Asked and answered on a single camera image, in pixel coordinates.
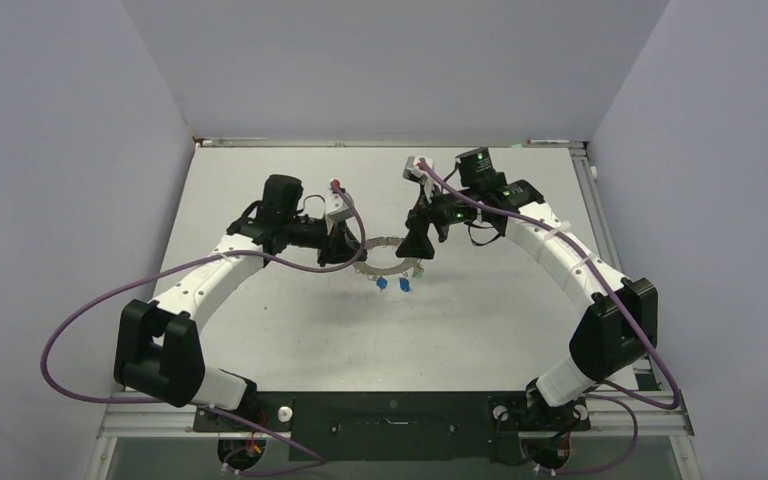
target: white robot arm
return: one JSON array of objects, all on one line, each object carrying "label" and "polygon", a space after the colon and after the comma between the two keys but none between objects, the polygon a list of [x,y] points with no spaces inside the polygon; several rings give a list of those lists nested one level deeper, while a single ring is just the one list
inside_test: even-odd
[{"label": "white robot arm", "polygon": [[[488,149],[479,148],[457,157],[457,169],[465,187],[458,193],[473,203],[481,202],[536,219],[545,227],[479,211],[452,193],[435,190],[429,199],[425,192],[430,190],[427,184],[433,180],[421,168],[420,159],[427,166],[432,165],[425,158],[410,157],[403,174],[404,178],[419,183],[423,194],[408,212],[408,233],[396,251],[397,257],[433,259],[434,247],[427,238],[431,225],[443,242],[450,225],[487,222],[534,258],[581,315],[581,323],[570,341],[569,354],[526,388],[533,413],[552,416],[553,409],[571,405],[583,393],[645,354],[639,338],[630,331],[616,305],[605,296],[603,286],[587,266],[588,261],[605,279],[608,288],[622,299],[652,344],[656,343],[657,291],[652,284],[646,279],[631,282],[603,262],[568,232],[569,223],[555,215],[537,189],[525,180],[509,184],[503,173],[496,172]],[[573,242],[579,251],[567,241]]]},{"label": "white robot arm", "polygon": [[[215,257],[191,271],[148,303],[131,301],[122,311],[114,378],[174,406],[189,403],[239,410],[254,401],[249,379],[205,365],[199,333],[220,305],[249,277],[288,245],[314,248],[318,263],[340,264],[366,253],[346,225],[352,217],[343,197],[325,198],[323,218],[300,215],[301,182],[273,175],[263,199],[253,203],[226,230]],[[257,209],[254,218],[250,214]],[[162,345],[154,341],[163,337]]]}]

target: cable clip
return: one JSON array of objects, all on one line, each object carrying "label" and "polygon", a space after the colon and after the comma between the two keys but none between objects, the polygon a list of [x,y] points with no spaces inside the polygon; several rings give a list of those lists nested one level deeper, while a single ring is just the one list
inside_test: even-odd
[{"label": "cable clip", "polygon": [[222,261],[223,262],[228,262],[228,263],[231,263],[233,261],[233,258],[234,258],[234,257],[229,257],[227,253],[225,253],[225,252],[223,252],[221,250],[217,253],[217,255],[222,257]]},{"label": "cable clip", "polygon": [[546,235],[543,235],[543,238],[540,239],[540,249],[537,250],[537,255],[535,256],[535,259],[537,260],[537,263],[540,263],[540,257],[543,255],[543,249],[546,248],[546,242],[549,240],[555,238],[555,235],[561,233],[561,232],[568,232],[569,229],[572,228],[572,224],[569,222],[562,222],[557,227],[549,230],[546,232]]},{"label": "cable clip", "polygon": [[592,261],[594,258],[598,257],[596,255],[596,252],[590,252],[590,255],[584,257],[581,259],[580,262],[576,263],[575,265],[570,268],[569,273],[567,273],[567,278],[564,280],[564,286],[562,287],[564,290],[567,288],[567,284],[569,283],[570,278],[573,277],[573,275],[579,275],[581,274],[581,270],[579,270],[581,267],[587,264],[587,262]]}]

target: screw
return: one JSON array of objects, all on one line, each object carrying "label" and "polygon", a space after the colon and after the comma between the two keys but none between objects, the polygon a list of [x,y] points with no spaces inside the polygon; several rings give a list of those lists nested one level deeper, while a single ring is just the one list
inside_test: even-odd
[{"label": "screw", "polygon": [[293,418],[293,409],[288,406],[283,406],[278,409],[278,421],[287,423]]}]

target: white table surface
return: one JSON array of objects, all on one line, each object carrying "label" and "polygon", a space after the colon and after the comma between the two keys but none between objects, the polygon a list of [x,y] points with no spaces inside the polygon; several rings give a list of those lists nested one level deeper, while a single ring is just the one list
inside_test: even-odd
[{"label": "white table surface", "polygon": [[[198,149],[163,268],[208,254],[273,173],[300,178],[306,195],[325,193],[339,178],[369,237],[403,236],[418,194],[401,178],[405,159],[431,157],[445,174],[465,150]],[[531,182],[596,250],[567,149],[496,148],[491,156],[509,182]],[[321,203],[309,200],[308,212],[319,215]],[[253,379],[262,391],[476,391],[522,389],[567,355],[580,318],[531,257],[504,239],[473,247],[462,225],[442,245],[430,233],[437,256],[423,262],[425,276],[411,280],[409,294],[396,277],[379,292],[353,269],[320,275],[269,265],[202,331],[206,361]],[[476,232],[477,239],[488,235]],[[371,260],[397,262],[393,250],[373,253]],[[291,247],[281,256],[313,265],[316,253]],[[157,292],[181,276],[161,280]],[[630,367],[614,378],[637,388]]]}]

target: lavender wall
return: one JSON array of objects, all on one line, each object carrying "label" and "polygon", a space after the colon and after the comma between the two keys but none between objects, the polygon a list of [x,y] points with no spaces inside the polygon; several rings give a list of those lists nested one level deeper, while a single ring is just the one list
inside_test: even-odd
[{"label": "lavender wall", "polygon": [[[50,391],[40,351],[82,302],[157,271],[191,155],[118,0],[0,1],[0,478],[84,475],[104,408]],[[64,384],[112,390],[120,308],[64,337]]]},{"label": "lavender wall", "polygon": [[590,139],[667,0],[123,0],[201,136]]},{"label": "lavender wall", "polygon": [[768,1],[672,0],[591,155],[706,478],[768,478]]}]

